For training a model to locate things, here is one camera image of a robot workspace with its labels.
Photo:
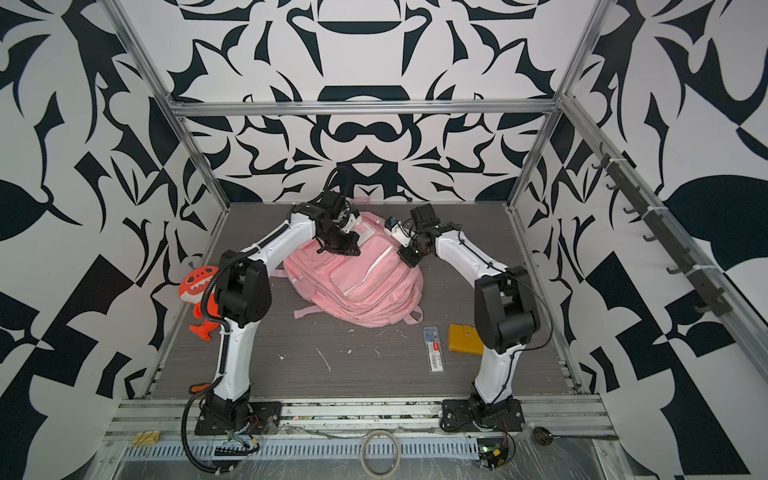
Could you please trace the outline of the pink student backpack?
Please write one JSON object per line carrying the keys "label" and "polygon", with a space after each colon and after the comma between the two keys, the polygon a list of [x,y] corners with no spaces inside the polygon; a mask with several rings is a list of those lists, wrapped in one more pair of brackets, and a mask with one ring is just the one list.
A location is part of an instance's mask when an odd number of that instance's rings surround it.
{"label": "pink student backpack", "polygon": [[319,253],[307,242],[275,270],[275,277],[288,279],[310,303],[294,316],[324,312],[366,328],[420,324],[423,274],[400,258],[401,244],[386,230],[385,220],[363,211],[353,231],[360,235],[358,256]]}

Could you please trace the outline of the clear pen refill box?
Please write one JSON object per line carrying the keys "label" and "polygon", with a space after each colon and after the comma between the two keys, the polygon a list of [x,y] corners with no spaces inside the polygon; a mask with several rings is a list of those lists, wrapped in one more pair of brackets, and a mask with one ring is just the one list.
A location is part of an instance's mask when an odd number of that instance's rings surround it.
{"label": "clear pen refill box", "polygon": [[438,328],[434,326],[425,327],[423,333],[430,372],[443,372],[444,363]]}

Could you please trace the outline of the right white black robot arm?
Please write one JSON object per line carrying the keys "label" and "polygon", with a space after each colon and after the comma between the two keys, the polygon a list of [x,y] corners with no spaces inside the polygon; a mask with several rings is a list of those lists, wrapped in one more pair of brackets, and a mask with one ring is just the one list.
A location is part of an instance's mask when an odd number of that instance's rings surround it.
{"label": "right white black robot arm", "polygon": [[534,349],[530,342],[541,328],[534,308],[542,299],[523,280],[527,271],[493,259],[459,225],[440,220],[430,204],[412,209],[404,222],[386,220],[385,229],[401,244],[398,255],[407,266],[434,255],[473,287],[474,326],[483,353],[468,407],[475,421],[485,425],[509,413],[519,360]]}

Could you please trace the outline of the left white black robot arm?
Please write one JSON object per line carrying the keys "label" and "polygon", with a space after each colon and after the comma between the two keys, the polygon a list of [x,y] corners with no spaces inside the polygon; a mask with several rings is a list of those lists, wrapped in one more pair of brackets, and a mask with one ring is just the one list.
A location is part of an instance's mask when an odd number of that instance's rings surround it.
{"label": "left white black robot arm", "polygon": [[264,238],[221,256],[218,271],[201,299],[202,319],[220,327],[218,365],[210,386],[193,395],[204,399],[203,415],[240,430],[249,416],[249,364],[259,322],[271,303],[270,276],[294,251],[315,242],[321,253],[355,257],[359,234],[348,198],[353,183],[346,167],[336,167],[321,192],[296,204]]}

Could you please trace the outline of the red monster plush toy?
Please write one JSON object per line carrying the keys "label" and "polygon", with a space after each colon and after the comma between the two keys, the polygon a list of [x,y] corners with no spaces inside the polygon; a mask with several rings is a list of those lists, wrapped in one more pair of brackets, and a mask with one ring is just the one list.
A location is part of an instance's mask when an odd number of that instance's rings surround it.
{"label": "red monster plush toy", "polygon": [[217,271],[216,266],[210,265],[196,268],[184,277],[178,287],[179,298],[183,302],[193,305],[194,317],[201,320],[198,325],[190,325],[189,330],[207,342],[211,340],[211,333],[219,327],[219,324],[203,319],[201,301],[207,286]]}

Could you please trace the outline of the roll of clear tape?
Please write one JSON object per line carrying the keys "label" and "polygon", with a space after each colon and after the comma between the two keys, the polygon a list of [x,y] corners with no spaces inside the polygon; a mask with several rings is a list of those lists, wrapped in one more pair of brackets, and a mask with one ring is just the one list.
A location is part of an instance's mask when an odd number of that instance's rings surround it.
{"label": "roll of clear tape", "polygon": [[[359,450],[359,461],[364,472],[374,479],[389,479],[401,463],[401,446],[397,437],[386,430],[368,432]],[[385,471],[374,469],[369,460],[390,460],[391,465]]]}

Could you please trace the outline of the yellow tape piece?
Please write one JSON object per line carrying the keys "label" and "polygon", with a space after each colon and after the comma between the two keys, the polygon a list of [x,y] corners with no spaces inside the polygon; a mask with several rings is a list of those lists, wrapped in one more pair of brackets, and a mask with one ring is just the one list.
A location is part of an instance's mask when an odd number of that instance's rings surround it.
{"label": "yellow tape piece", "polygon": [[159,430],[143,431],[136,435],[132,442],[133,448],[151,447],[160,440],[161,432]]}

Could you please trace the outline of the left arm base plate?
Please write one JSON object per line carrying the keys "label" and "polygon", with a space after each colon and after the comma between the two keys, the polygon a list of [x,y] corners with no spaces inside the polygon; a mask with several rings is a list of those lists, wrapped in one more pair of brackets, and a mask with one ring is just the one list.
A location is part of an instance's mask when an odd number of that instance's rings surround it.
{"label": "left arm base plate", "polygon": [[216,403],[203,401],[194,434],[197,436],[224,435],[235,432],[241,435],[262,435],[274,431],[280,425],[283,404],[278,401],[244,401]]}

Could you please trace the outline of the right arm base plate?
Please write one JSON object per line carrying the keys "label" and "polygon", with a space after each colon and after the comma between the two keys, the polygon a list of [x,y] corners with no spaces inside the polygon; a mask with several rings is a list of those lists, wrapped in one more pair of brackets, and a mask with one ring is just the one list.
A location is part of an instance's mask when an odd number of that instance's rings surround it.
{"label": "right arm base plate", "polygon": [[479,432],[484,430],[520,432],[525,417],[521,403],[513,397],[485,404],[479,397],[442,401],[440,428],[445,432]]}

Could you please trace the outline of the orange handled tool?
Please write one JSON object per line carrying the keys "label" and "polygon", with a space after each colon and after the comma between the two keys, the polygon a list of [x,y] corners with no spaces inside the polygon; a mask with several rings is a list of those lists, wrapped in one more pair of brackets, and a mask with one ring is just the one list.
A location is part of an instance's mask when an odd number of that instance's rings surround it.
{"label": "orange handled tool", "polygon": [[194,385],[191,385],[191,386],[188,388],[188,393],[189,393],[190,395],[198,394],[198,393],[200,393],[200,392],[205,392],[205,391],[206,391],[206,390],[208,390],[210,387],[211,387],[211,384],[210,384],[210,383],[199,383],[199,384],[194,384]]}

